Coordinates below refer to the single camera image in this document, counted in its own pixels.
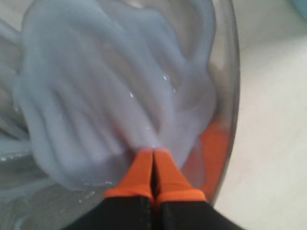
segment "bowl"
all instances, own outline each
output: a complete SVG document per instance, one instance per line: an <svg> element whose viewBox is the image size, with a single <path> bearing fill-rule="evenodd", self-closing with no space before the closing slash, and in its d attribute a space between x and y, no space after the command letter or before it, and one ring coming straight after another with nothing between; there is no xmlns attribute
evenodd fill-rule
<svg viewBox="0 0 307 230"><path fill-rule="evenodd" d="M167 13L170 21L187 23L195 32L193 10L176 8L186 0L123 0L138 7L154 7ZM0 0L0 18L21 30L23 15L32 0ZM231 0L213 0L216 15L216 34L210 57L209 72L218 92L217 107L211 123L196 141L182 172L188 180L202 189L214 204L234 143L239 104L239 51L236 21ZM13 42L0 37L0 60L18 70L22 50ZM13 114L11 99L0 88L0 112ZM14 117L21 125L22 117ZM26 139L20 133L19 139ZM8 139L0 133L0 151L21 148L17 155L0 156L0 225L2 230L58 230L97 205L109 186L72 192L49 179L36 165L27 141Z"/></svg>

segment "light blue slime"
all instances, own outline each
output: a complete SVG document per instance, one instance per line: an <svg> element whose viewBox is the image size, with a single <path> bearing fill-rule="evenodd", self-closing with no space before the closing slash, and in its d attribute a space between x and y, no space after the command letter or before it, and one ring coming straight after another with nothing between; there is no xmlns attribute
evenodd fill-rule
<svg viewBox="0 0 307 230"><path fill-rule="evenodd" d="M39 0L21 33L0 23L23 52L18 72L0 62L0 82L52 179L69 189L116 183L128 147L166 147L183 166L216 105L213 4L189 2L202 22L190 58L159 11L114 0Z"/></svg>

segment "white surface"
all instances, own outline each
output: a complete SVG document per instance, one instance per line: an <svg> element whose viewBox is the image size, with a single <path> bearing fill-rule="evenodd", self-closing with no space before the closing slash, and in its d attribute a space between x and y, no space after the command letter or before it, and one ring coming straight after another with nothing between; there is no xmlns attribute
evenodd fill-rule
<svg viewBox="0 0 307 230"><path fill-rule="evenodd" d="M216 208L248 230L307 226L307 21L286 0L234 0L241 104Z"/></svg>

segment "glossy slime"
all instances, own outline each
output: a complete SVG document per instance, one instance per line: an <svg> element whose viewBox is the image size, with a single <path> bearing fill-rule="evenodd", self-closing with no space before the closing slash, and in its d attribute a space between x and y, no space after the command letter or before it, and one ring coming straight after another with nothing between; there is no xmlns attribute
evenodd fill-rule
<svg viewBox="0 0 307 230"><path fill-rule="evenodd" d="M18 72L0 63L0 83L30 137L9 115L0 128L23 145L29 138L38 166L69 189L116 183L128 148L168 148L182 167L216 105L213 4L187 1L201 18L189 58L159 11L115 0L39 0L21 33L1 22L23 57Z"/></svg>

